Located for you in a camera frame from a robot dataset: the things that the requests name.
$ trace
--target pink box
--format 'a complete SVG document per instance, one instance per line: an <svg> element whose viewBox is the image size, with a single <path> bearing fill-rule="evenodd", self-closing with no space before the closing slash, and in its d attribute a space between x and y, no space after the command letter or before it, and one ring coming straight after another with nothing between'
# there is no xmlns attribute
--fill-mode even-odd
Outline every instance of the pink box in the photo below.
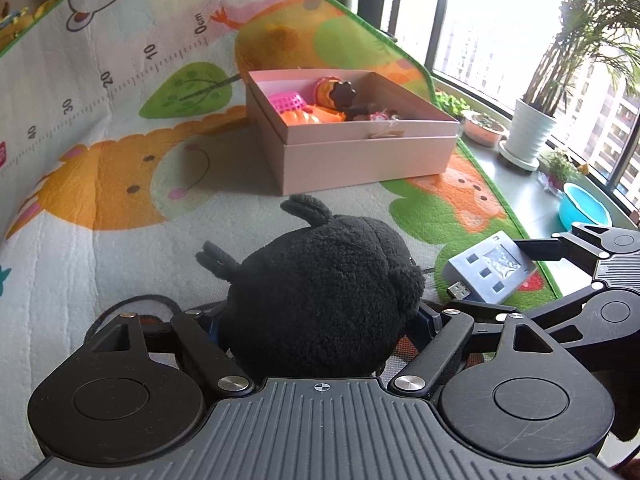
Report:
<svg viewBox="0 0 640 480"><path fill-rule="evenodd" d="M287 126L267 97L297 91L312 104L312 89L325 76L351 81L357 104L379 103L416 119ZM246 106L283 195L443 173L456 145L455 119L375 72L249 72Z"/></svg>

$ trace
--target pink toy basket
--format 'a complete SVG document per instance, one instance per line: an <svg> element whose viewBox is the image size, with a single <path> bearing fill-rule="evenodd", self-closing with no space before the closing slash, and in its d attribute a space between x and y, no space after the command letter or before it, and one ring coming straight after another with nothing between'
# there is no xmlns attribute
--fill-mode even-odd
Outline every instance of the pink toy basket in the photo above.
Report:
<svg viewBox="0 0 640 480"><path fill-rule="evenodd" d="M292 112L294 110L302 110L307 108L305 100L300 97L298 92L282 92L268 97L271 105L276 109L277 113Z"/></svg>

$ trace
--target small succulent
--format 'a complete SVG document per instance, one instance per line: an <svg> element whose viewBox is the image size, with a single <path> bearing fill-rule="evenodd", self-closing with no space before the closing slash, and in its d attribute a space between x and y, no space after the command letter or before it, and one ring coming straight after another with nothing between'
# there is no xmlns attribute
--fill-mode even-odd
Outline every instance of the small succulent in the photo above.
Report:
<svg viewBox="0 0 640 480"><path fill-rule="evenodd" d="M446 92L436 92L436 104L444 113L459 121L463 119L464 110L471 110L464 99L458 99Z"/></svg>
<svg viewBox="0 0 640 480"><path fill-rule="evenodd" d="M474 115L469 120L487 130L492 130L494 132L504 131L504 127L488 114Z"/></svg>
<svg viewBox="0 0 640 480"><path fill-rule="evenodd" d="M580 177L580 171L571 162L565 150L556 148L542 157L542 160L546 167L545 173L558 189L561 189L565 183L572 182Z"/></svg>

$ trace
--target white flower pot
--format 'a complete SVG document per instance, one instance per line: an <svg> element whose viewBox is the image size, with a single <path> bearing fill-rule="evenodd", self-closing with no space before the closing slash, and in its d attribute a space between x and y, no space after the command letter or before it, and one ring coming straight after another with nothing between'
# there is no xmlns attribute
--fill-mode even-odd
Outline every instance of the white flower pot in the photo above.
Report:
<svg viewBox="0 0 640 480"><path fill-rule="evenodd" d="M542 146L556 127L553 117L537 111L518 99L509 138L500 142L500 154L524 170L535 171Z"/></svg>

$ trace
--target cartoon print mat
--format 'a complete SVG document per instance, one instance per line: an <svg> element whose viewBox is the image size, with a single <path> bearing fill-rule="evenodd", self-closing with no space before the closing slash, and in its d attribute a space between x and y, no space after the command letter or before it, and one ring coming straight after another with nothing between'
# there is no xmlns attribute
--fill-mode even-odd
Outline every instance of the cartoon print mat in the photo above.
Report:
<svg viewBox="0 0 640 480"><path fill-rule="evenodd" d="M428 74L331 0L62 0L0 57L0 478L41 459L33 389L111 305L181 308L226 296L194 258L236 259L302 221L283 214L246 127L248 70L376 70L427 99ZM524 234L462 143L444 175L314 193L401 232L441 302L447 258ZM554 296L535 275L511 303ZM145 322L175 304L124 306ZM403 342L388 375L410 359Z"/></svg>

